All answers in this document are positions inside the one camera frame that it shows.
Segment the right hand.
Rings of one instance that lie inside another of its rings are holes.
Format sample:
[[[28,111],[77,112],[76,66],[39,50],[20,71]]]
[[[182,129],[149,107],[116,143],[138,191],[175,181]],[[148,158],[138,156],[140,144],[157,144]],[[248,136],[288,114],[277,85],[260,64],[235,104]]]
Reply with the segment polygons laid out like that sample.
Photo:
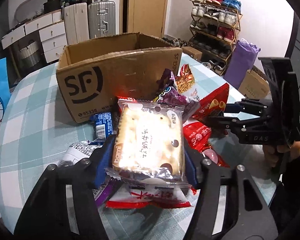
[[[270,167],[275,167],[279,161],[279,156],[285,153],[290,153],[290,160],[294,160],[300,156],[300,141],[295,141],[292,146],[269,146],[263,145],[262,150],[264,153],[264,158]]]

